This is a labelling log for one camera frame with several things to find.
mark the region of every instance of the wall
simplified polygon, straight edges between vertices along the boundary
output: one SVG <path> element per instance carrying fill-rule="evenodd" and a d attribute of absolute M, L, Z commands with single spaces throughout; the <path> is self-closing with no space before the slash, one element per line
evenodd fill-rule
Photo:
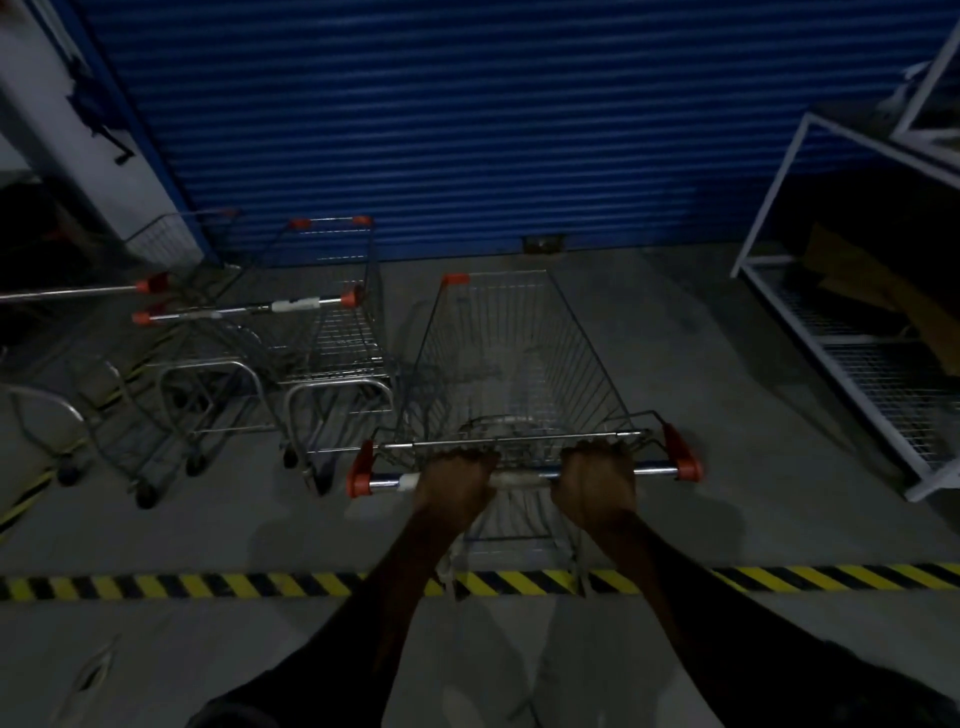
<path fill-rule="evenodd" d="M 138 155 L 119 167 L 116 148 L 92 136 L 66 101 L 70 79 L 54 46 L 21 0 L 0 11 L 0 90 L 76 184 L 104 222 L 126 238 L 158 215 L 175 210 L 147 162 Z M 135 148 L 132 142 L 124 139 Z"/>

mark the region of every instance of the shopping cart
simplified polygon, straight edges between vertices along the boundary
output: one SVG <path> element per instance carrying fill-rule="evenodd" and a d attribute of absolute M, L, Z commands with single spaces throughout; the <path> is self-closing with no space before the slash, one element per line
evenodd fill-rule
<path fill-rule="evenodd" d="M 206 278 L 204 285 L 222 285 L 224 274 L 211 269 L 201 276 L 197 236 L 223 241 L 238 216 L 221 209 L 165 214 L 126 241 L 60 221 L 90 263 L 85 278 L 0 294 L 0 304 L 37 307 L 56 330 L 56 345 L 17 347 L 8 368 L 29 371 L 6 375 L 0 389 L 10 399 L 21 436 L 51 460 L 62 485 L 75 484 L 86 470 L 78 460 L 86 448 L 127 481 L 141 508 L 156 504 L 174 431 L 144 374 L 172 337 L 131 327 L 131 311 L 142 305 L 137 296 L 207 301 L 200 278 Z M 69 439 L 73 445 L 60 446 Z"/>
<path fill-rule="evenodd" d="M 283 264 L 303 260 L 304 251 L 314 265 Z M 277 430 L 284 465 L 301 464 L 308 485 L 320 489 L 303 441 L 327 420 L 325 392 L 362 380 L 372 398 L 392 407 L 370 217 L 292 220 L 212 303 L 155 307 L 134 320 L 183 324 L 178 343 L 157 364 L 157 384 L 189 457 L 201 457 L 197 443 L 209 434 Z M 187 394 L 169 396 L 178 391 Z M 190 402 L 200 404 L 196 416 L 178 421 L 173 410 Z"/>
<path fill-rule="evenodd" d="M 348 494 L 411 490 L 439 450 L 494 449 L 491 484 L 500 492 L 451 553 L 448 588 L 460 557 L 481 569 L 531 568 L 531 560 L 556 568 L 559 558 L 579 572 L 580 535 L 544 486 L 559 476 L 564 448 L 595 437 L 623 440 L 637 458 L 656 450 L 656 459 L 636 462 L 637 475 L 702 476 L 672 425 L 656 412 L 628 412 L 548 273 L 446 276 L 396 430 L 363 444 Z M 376 469 L 388 472 L 373 471 L 378 455 Z"/>

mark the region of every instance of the wire shelf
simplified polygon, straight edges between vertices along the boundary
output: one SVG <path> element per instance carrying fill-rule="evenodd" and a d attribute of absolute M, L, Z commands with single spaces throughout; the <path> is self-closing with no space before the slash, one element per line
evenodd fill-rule
<path fill-rule="evenodd" d="M 960 379 L 946 376 L 926 345 L 825 349 L 931 468 L 956 457 Z"/>
<path fill-rule="evenodd" d="M 906 446 L 913 460 L 926 463 L 932 471 L 960 456 L 960 377 L 945 375 L 936 357 L 918 339 L 878 338 L 867 328 L 831 318 L 824 301 L 790 285 L 796 266 L 754 266 L 748 259 L 744 270 L 774 308 L 785 309 L 799 322 L 797 328 L 786 319 L 814 353 L 820 349 L 823 356 L 818 356 L 838 367 L 873 406 L 882 424 L 902 438 L 899 447 L 892 442 L 895 448 L 902 453 Z M 838 343 L 832 338 L 838 336 L 854 338 Z"/>
<path fill-rule="evenodd" d="M 876 333 L 860 325 L 860 322 L 856 320 L 839 318 L 836 313 L 831 312 L 831 302 L 824 302 L 821 298 L 810 295 L 810 290 L 804 290 L 798 285 L 793 280 L 796 278 L 793 274 L 796 274 L 800 268 L 799 263 L 791 263 L 788 265 L 757 266 L 754 270 L 763 282 L 777 293 L 784 305 L 800 320 L 811 335 L 864 336 Z M 888 321 L 891 318 L 886 312 L 879 312 L 879 315 Z"/>

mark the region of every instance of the metal bar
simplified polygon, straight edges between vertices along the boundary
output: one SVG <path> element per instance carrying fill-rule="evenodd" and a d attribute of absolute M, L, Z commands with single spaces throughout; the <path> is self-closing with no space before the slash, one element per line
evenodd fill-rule
<path fill-rule="evenodd" d="M 931 473 L 903 494 L 911 503 L 923 500 L 935 491 L 960 488 L 960 457 L 947 463 L 936 473 Z"/>
<path fill-rule="evenodd" d="M 800 337 L 800 340 L 810 349 L 811 353 L 817 357 L 818 361 L 824 366 L 828 373 L 836 380 L 844 392 L 860 408 L 863 414 L 876 427 L 880 434 L 890 443 L 891 447 L 900 454 L 903 460 L 920 476 L 930 473 L 930 466 L 917 453 L 916 450 L 907 442 L 906 438 L 885 418 L 876 408 L 873 402 L 860 390 L 860 388 L 844 371 L 843 367 L 837 363 L 836 359 L 830 356 L 820 343 L 810 335 L 806 327 L 801 323 L 790 309 L 783 303 L 780 296 L 766 284 L 763 278 L 753 269 L 749 262 L 742 266 L 743 274 L 747 277 L 754 288 L 774 307 L 783 321 Z"/>
<path fill-rule="evenodd" d="M 855 132 L 853 129 L 843 126 L 835 121 L 827 119 L 825 116 L 820 116 L 813 112 L 809 112 L 808 116 L 810 121 L 814 124 L 819 124 L 824 129 L 827 129 L 830 132 L 835 133 L 837 136 L 843 136 L 845 139 L 849 139 L 852 142 L 856 142 L 868 149 L 872 149 L 875 152 L 884 155 L 887 158 L 892 159 L 893 161 L 898 161 L 900 164 L 905 164 L 908 167 L 916 169 L 918 172 L 922 172 L 933 180 L 942 182 L 954 189 L 960 189 L 960 175 L 957 175 L 951 172 L 944 167 L 938 166 L 930 161 L 927 161 L 924 158 L 918 157 L 915 154 L 911 154 L 903 149 L 895 147 L 891 144 L 887 144 L 879 139 L 874 139 L 871 136 L 867 136 L 864 133 Z"/>
<path fill-rule="evenodd" d="M 197 306 L 194 308 L 185 308 L 173 313 L 150 313 L 149 311 L 140 311 L 134 314 L 134 322 L 137 324 L 165 324 L 177 321 L 196 321 L 198 319 L 224 319 L 229 316 L 252 316 L 262 313 L 291 313 L 293 311 L 313 311 L 328 305 L 340 305 L 342 299 L 340 296 L 331 296 L 322 298 L 320 296 L 311 296 L 302 299 L 290 299 L 288 301 L 267 301 L 264 303 L 240 303 L 233 306 Z"/>
<path fill-rule="evenodd" d="M 869 333 L 858 334 L 835 334 L 828 336 L 814 336 L 821 346 L 825 347 L 855 347 L 862 344 L 916 344 L 920 341 L 917 337 L 906 338 L 904 336 L 872 336 Z"/>
<path fill-rule="evenodd" d="M 631 430 L 619 430 L 616 432 L 577 432 L 576 434 L 571 435 L 528 435 L 526 437 L 487 437 L 487 438 L 471 438 L 468 440 L 424 440 L 421 442 L 406 442 L 406 443 L 382 443 L 374 446 L 374 450 L 383 449 L 383 450 L 402 450 L 402 449 L 417 449 L 417 448 L 462 448 L 464 446 L 468 447 L 477 447 L 481 445 L 500 445 L 500 444 L 511 444 L 511 443 L 528 443 L 536 442 L 543 440 L 573 440 L 580 439 L 586 440 L 588 438 L 597 438 L 597 437 L 616 437 L 616 438 L 625 438 L 625 437 L 641 437 L 650 434 L 649 429 L 631 429 Z M 360 449 L 360 446 L 349 447 L 349 448 L 324 448 L 324 449 L 315 449 L 310 450 L 310 454 L 321 455 L 329 454 L 334 452 L 357 452 Z"/>
<path fill-rule="evenodd" d="M 786 148 L 786 154 L 783 155 L 780 169 L 777 170 L 774 180 L 770 183 L 767 196 L 763 198 L 763 204 L 756 212 L 754 224 L 751 226 L 750 232 L 747 233 L 747 239 L 743 241 L 743 247 L 740 249 L 740 253 L 736 257 L 736 262 L 730 271 L 730 277 L 732 279 L 736 278 L 736 275 L 740 272 L 740 266 L 743 265 L 744 259 L 750 254 L 750 250 L 753 248 L 754 243 L 756 243 L 756 237 L 760 235 L 760 229 L 763 228 L 763 223 L 766 222 L 767 215 L 770 214 L 770 208 L 773 207 L 774 200 L 777 199 L 777 195 L 780 193 L 780 186 L 783 185 L 783 180 L 786 179 L 786 173 L 790 171 L 793 160 L 797 158 L 797 153 L 800 152 L 800 147 L 804 143 L 806 132 L 810 128 L 811 117 L 812 115 L 809 112 L 804 114 L 800 120 L 800 126 L 797 127 L 793 139 L 790 141 L 790 146 Z"/>
<path fill-rule="evenodd" d="M 917 87 L 913 97 L 907 103 L 903 114 L 900 115 L 897 126 L 894 127 L 893 132 L 890 134 L 893 138 L 896 139 L 910 129 L 910 125 L 913 124 L 914 119 L 917 118 L 917 114 L 920 113 L 920 109 L 923 108 L 926 100 L 929 98 L 930 92 L 933 91 L 933 87 L 940 81 L 940 77 L 944 75 L 944 71 L 947 70 L 947 66 L 953 59 L 953 54 L 956 53 L 958 45 L 960 45 L 960 21 L 953 26 L 953 30 L 950 31 L 950 35 L 937 54 L 937 57 L 933 60 L 930 67 L 926 69 L 924 79 Z"/>
<path fill-rule="evenodd" d="M 497 490 L 527 490 L 543 488 L 551 480 L 560 478 L 559 466 L 543 466 L 516 470 L 493 471 L 490 484 Z M 634 463 L 634 475 L 677 475 L 677 466 L 669 460 L 654 460 Z M 374 473 L 370 479 L 371 495 L 391 490 L 413 490 L 420 479 L 419 473 Z"/>
<path fill-rule="evenodd" d="M 88 285 L 76 288 L 48 288 L 42 291 L 17 291 L 0 293 L 0 303 L 24 303 L 50 299 L 80 299 L 92 296 L 108 296 L 112 293 L 136 293 L 135 283 L 129 285 Z"/>
<path fill-rule="evenodd" d="M 797 257 L 795 255 L 751 255 L 747 259 L 757 268 L 761 265 L 786 265 L 794 262 Z"/>

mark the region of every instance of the cart handle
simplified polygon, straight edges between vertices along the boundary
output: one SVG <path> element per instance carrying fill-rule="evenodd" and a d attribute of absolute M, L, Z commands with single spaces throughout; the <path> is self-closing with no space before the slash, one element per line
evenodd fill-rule
<path fill-rule="evenodd" d="M 673 475 L 677 480 L 699 482 L 704 468 L 693 455 L 677 428 L 663 423 L 663 439 L 669 460 L 634 463 L 634 475 Z M 386 491 L 411 491 L 417 487 L 420 473 L 373 473 L 373 440 L 360 447 L 347 473 L 347 495 L 372 496 Z M 504 469 L 491 473 L 490 484 L 497 490 L 528 490 L 548 487 L 560 477 L 560 467 Z"/>
<path fill-rule="evenodd" d="M 162 324 L 177 321 L 196 321 L 199 319 L 223 319 L 231 316 L 252 316 L 265 313 L 291 313 L 294 311 L 315 311 L 329 305 L 339 304 L 343 308 L 356 308 L 364 300 L 362 285 L 355 285 L 341 296 L 310 296 L 302 299 L 288 299 L 286 301 L 265 301 L 258 303 L 239 303 L 233 306 L 196 306 L 184 308 L 170 313 L 166 310 L 166 302 L 158 303 L 144 311 L 136 311 L 131 316 L 132 321 L 139 326 Z"/>

